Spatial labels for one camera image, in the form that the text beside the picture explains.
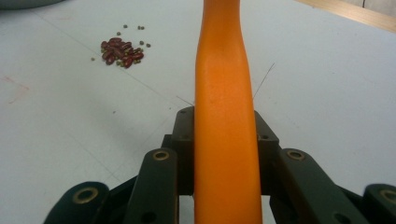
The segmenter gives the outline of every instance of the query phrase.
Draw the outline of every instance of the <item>gray object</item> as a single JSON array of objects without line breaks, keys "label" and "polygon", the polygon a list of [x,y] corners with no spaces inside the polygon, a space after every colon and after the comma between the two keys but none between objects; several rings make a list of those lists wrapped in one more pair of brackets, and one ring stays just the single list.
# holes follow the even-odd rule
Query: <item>gray object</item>
[{"label": "gray object", "polygon": [[63,0],[0,0],[0,9],[24,9],[31,7],[43,7]]}]

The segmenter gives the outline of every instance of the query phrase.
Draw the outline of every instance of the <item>white table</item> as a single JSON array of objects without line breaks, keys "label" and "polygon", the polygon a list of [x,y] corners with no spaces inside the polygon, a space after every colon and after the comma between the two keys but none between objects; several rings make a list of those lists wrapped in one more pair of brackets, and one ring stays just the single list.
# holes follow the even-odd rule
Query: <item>white table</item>
[{"label": "white table", "polygon": [[[42,223],[76,184],[114,188],[137,175],[193,104],[202,5],[68,0],[0,11],[0,223]],[[359,194],[396,185],[396,34],[290,0],[242,1],[241,21],[255,108],[280,145]],[[100,43],[118,31],[151,44],[141,64],[102,62]],[[181,202],[180,223],[191,223],[192,198]]]}]

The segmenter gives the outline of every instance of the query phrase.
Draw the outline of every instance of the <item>pile of beans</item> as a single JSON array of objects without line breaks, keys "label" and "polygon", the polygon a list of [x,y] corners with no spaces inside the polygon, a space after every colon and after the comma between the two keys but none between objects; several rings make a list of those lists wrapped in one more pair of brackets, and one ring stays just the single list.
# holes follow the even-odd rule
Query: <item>pile of beans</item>
[{"label": "pile of beans", "polygon": [[140,63],[145,56],[141,48],[134,49],[131,42],[123,42],[119,37],[113,37],[101,44],[102,58],[106,64],[111,65],[117,62],[117,65],[129,68],[132,63]]}]

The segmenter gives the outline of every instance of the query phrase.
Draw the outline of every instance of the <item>orange rubber grip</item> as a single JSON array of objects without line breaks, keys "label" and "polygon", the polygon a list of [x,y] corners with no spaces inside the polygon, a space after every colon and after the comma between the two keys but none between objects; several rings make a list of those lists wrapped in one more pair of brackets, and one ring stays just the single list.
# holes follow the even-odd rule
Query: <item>orange rubber grip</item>
[{"label": "orange rubber grip", "polygon": [[204,0],[195,69],[195,223],[262,223],[256,125],[239,0]]}]

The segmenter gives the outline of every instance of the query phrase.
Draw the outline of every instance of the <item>kidney bean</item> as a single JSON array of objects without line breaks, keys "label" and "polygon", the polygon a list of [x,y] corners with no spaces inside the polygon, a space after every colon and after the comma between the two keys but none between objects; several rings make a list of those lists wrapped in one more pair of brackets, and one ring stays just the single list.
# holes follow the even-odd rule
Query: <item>kidney bean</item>
[{"label": "kidney bean", "polygon": [[124,43],[123,45],[120,46],[120,49],[121,50],[126,50],[126,49],[130,48],[131,46],[132,46],[131,42],[126,42],[126,43]]},{"label": "kidney bean", "polygon": [[145,55],[144,55],[143,53],[136,53],[136,54],[131,55],[130,57],[131,57],[133,60],[139,60],[139,59],[142,59],[144,56],[145,56]]},{"label": "kidney bean", "polygon": [[106,41],[103,41],[102,44],[100,45],[100,47],[101,47],[102,49],[105,49],[107,46],[108,46],[108,44],[107,44]]},{"label": "kidney bean", "polygon": [[107,60],[108,57],[110,57],[110,55],[113,55],[113,52],[112,51],[106,51],[105,53],[102,54],[102,58],[104,60]]},{"label": "kidney bean", "polygon": [[119,49],[114,49],[113,50],[113,53],[114,53],[114,55],[116,56],[116,57],[118,57],[118,58],[122,58],[124,55],[123,55],[123,53],[122,53],[122,51],[120,51]]},{"label": "kidney bean", "polygon": [[124,50],[125,55],[129,54],[130,52],[132,53],[132,51],[134,51],[134,48],[132,47],[128,47],[127,49]]},{"label": "kidney bean", "polygon": [[108,45],[110,46],[110,47],[116,47],[117,46],[117,42],[114,42],[114,41],[112,41],[112,42],[108,42]]},{"label": "kidney bean", "polygon": [[105,48],[105,51],[111,51],[111,52],[113,52],[113,51],[114,51],[114,47],[108,46],[108,47]]},{"label": "kidney bean", "polygon": [[136,52],[134,52],[134,50],[129,50],[129,51],[127,52],[127,54],[128,54],[128,55],[134,55],[134,54],[136,54]]},{"label": "kidney bean", "polygon": [[122,41],[122,39],[119,38],[119,37],[113,37],[113,38],[108,40],[108,42],[121,42],[121,41]]},{"label": "kidney bean", "polygon": [[127,61],[129,59],[129,57],[131,57],[130,55],[125,55],[123,56],[121,59],[123,62]]},{"label": "kidney bean", "polygon": [[107,65],[111,65],[114,63],[114,61],[116,61],[116,57],[114,57],[114,55],[110,55],[107,60],[106,60],[106,64]]},{"label": "kidney bean", "polygon": [[125,67],[125,68],[131,67],[133,61],[134,61],[134,60],[133,60],[132,58],[128,58],[128,59],[124,62],[124,67]]}]

